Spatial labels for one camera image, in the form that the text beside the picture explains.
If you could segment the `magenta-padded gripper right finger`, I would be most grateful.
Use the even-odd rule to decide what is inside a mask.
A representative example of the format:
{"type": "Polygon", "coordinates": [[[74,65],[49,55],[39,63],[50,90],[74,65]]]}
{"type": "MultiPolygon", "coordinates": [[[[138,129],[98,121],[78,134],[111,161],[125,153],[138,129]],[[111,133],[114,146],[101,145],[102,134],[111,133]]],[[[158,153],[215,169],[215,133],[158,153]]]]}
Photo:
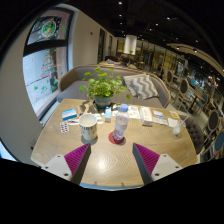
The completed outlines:
{"type": "Polygon", "coordinates": [[[159,155],[137,143],[133,144],[132,152],[145,185],[182,169],[168,154],[159,155]]]}

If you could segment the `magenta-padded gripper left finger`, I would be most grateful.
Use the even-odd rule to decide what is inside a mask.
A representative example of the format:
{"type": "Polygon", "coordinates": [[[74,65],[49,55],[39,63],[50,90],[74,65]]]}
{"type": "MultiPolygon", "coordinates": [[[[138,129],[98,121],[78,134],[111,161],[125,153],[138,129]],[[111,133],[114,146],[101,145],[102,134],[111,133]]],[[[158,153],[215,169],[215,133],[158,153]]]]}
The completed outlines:
{"type": "Polygon", "coordinates": [[[91,145],[87,143],[66,155],[57,154],[42,169],[79,185],[90,154],[91,145]]]}

